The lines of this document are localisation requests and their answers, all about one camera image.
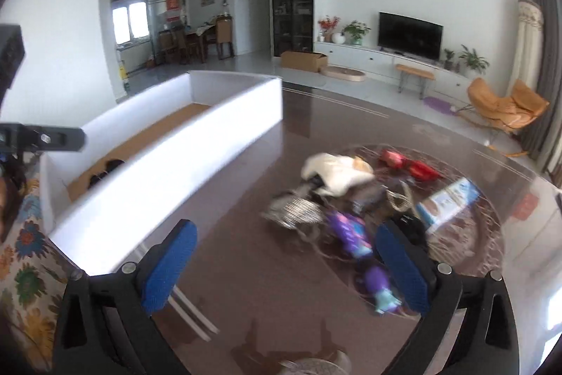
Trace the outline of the floral sofa cover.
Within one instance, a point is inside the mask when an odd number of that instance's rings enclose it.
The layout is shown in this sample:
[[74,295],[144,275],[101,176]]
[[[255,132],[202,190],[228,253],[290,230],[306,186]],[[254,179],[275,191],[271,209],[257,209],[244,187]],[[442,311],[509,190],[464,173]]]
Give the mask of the floral sofa cover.
[[1,317],[31,366],[52,366],[55,329],[71,266],[45,235],[40,182],[27,180],[11,231],[1,243]]

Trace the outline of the oval wooden tray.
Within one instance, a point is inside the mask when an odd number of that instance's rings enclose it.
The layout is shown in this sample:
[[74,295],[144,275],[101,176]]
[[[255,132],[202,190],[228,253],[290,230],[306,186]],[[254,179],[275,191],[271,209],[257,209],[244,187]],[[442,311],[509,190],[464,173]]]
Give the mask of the oval wooden tray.
[[363,71],[351,70],[341,66],[325,66],[321,69],[320,73],[329,78],[352,83],[361,83],[367,79]]

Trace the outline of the black flat television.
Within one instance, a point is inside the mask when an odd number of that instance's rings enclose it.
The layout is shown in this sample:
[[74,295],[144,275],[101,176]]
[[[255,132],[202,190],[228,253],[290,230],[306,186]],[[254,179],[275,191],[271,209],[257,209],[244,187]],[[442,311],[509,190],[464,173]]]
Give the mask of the black flat television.
[[378,45],[383,49],[437,61],[442,36],[441,25],[394,13],[379,13]]

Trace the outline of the cardboard box on floor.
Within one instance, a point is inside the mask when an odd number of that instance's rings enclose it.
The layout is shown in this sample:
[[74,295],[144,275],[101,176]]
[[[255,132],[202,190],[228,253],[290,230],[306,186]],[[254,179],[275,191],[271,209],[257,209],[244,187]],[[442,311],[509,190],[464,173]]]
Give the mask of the cardboard box on floor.
[[286,69],[303,70],[319,73],[329,66],[327,55],[316,52],[284,51],[281,54],[281,66]]

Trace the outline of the grey curtain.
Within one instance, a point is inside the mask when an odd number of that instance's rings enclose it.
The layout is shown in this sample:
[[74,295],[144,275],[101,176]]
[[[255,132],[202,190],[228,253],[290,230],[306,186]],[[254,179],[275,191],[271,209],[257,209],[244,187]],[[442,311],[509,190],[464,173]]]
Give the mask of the grey curtain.
[[522,133],[522,145],[541,171],[556,163],[561,136],[561,0],[534,0],[544,14],[544,43],[536,92],[547,110]]

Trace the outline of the black cloth item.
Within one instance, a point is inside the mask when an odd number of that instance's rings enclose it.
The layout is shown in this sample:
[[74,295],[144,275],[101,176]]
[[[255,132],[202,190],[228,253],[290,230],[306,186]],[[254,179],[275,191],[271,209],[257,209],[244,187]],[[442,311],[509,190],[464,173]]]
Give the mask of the black cloth item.
[[426,227],[421,220],[410,212],[395,213],[392,216],[392,223],[402,231],[413,246],[419,247],[426,254],[429,253]]

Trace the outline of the cream knitted sock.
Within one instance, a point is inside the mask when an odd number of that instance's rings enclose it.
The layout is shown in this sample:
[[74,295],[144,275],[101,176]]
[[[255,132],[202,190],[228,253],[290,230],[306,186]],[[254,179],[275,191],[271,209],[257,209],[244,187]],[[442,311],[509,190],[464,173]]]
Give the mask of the cream knitted sock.
[[300,175],[305,181],[318,176],[322,186],[317,188],[317,192],[332,197],[341,197],[350,188],[375,178],[373,168],[360,157],[329,153],[318,153],[309,157],[301,168]]

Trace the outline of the white tv cabinet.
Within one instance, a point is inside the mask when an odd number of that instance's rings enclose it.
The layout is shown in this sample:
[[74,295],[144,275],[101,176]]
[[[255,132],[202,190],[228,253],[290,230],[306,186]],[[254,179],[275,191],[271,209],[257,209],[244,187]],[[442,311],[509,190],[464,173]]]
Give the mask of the white tv cabinet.
[[[361,70],[373,80],[382,81],[397,88],[400,83],[403,83],[403,88],[409,90],[420,91],[424,88],[427,95],[455,104],[468,104],[469,102],[468,87],[471,79],[442,67],[367,47],[316,42],[313,44],[313,49],[327,55],[331,65]],[[426,80],[415,75],[402,77],[403,73],[397,68],[398,66],[429,72],[434,79]]]

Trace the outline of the small wooden bench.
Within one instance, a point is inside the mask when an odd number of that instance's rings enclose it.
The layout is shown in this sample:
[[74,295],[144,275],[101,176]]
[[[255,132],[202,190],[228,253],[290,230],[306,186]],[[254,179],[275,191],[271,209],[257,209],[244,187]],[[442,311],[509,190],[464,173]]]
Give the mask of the small wooden bench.
[[419,70],[416,67],[405,66],[402,64],[397,64],[394,67],[400,73],[398,92],[403,92],[406,87],[408,78],[410,76],[413,76],[419,80],[419,98],[424,99],[427,86],[429,83],[435,80],[435,75],[428,70]]

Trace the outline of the rhinestone hair claw clip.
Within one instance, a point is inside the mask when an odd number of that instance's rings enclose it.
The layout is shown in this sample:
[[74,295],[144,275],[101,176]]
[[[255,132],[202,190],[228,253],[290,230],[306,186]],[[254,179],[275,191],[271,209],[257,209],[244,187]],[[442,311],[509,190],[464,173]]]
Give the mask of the rhinestone hair claw clip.
[[266,220],[291,230],[300,226],[318,225],[324,218],[318,203],[294,193],[276,196],[261,215]]

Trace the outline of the purple floor mat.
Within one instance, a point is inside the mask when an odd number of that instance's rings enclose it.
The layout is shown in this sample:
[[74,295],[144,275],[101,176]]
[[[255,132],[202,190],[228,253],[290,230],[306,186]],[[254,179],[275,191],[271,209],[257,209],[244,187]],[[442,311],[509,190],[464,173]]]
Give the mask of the purple floor mat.
[[442,99],[428,96],[423,100],[424,104],[428,106],[430,109],[433,109],[441,114],[455,116],[456,107]]

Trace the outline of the purple toy figure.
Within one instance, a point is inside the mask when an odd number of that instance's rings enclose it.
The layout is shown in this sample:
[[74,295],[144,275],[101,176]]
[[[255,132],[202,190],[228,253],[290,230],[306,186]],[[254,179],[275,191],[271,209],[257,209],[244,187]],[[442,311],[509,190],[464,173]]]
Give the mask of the purple toy figure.
[[375,259],[374,248],[364,221],[352,214],[331,210],[327,223],[354,265],[354,284],[379,314],[398,311],[401,300],[394,294],[386,269]]

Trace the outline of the red fabric pouch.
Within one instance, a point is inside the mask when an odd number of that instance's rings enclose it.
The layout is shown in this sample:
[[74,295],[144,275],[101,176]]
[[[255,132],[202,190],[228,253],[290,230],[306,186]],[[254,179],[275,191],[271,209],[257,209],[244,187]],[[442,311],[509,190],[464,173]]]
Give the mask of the red fabric pouch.
[[389,168],[407,172],[408,175],[419,182],[434,182],[443,177],[439,171],[428,164],[412,160],[402,153],[388,148],[381,151],[379,160]]

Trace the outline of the green potted plant left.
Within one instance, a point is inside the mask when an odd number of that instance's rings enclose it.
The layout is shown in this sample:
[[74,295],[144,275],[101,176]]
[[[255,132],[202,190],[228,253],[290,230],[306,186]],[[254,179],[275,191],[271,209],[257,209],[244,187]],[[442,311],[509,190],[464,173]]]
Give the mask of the green potted plant left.
[[361,46],[363,38],[371,31],[371,28],[363,22],[353,20],[343,28],[343,33],[349,37],[351,44]]

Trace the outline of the wooden dining chair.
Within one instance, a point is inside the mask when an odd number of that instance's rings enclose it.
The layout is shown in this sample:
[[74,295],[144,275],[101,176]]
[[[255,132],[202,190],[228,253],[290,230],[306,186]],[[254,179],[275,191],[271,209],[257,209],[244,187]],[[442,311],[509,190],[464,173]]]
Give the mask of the wooden dining chair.
[[220,16],[215,23],[215,45],[219,60],[234,56],[233,20],[230,16]]

